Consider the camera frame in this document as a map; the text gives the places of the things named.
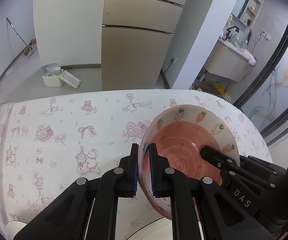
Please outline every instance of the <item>pink bowl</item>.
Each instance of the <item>pink bowl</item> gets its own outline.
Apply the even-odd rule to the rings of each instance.
[[[220,170],[200,156],[203,146],[210,146],[232,159],[239,166],[234,136],[226,124],[207,109],[194,105],[178,105],[163,111],[145,131],[139,149],[140,187],[151,206],[163,217],[171,219],[170,199],[155,198],[151,191],[148,144],[156,143],[158,154],[168,158],[172,168],[195,179],[209,176],[221,184]]]

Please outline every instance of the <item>patterned tablecloth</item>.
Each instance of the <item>patterned tablecloth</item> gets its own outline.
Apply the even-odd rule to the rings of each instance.
[[[239,153],[268,162],[268,148],[251,121],[226,101],[193,90],[122,90],[42,98],[0,106],[0,232],[28,223],[78,177],[95,179],[140,144],[159,113],[177,104],[205,107],[223,119]],[[132,127],[141,133],[132,135]],[[116,240],[159,218],[138,187],[120,199]]]

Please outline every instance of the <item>towel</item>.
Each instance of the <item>towel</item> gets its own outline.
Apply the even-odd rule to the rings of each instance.
[[[253,55],[246,49],[239,49],[239,51],[248,59],[248,64],[255,66],[256,65],[256,59],[253,57]]]

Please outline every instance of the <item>bathroom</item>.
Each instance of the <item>bathroom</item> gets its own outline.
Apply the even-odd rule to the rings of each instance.
[[[288,0],[237,0],[195,87],[205,91],[210,83],[217,83],[236,105],[262,76],[287,24]]]

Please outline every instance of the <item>mirror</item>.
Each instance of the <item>mirror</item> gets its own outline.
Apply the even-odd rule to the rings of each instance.
[[[236,4],[231,12],[237,18],[241,18],[249,0],[236,0]]]

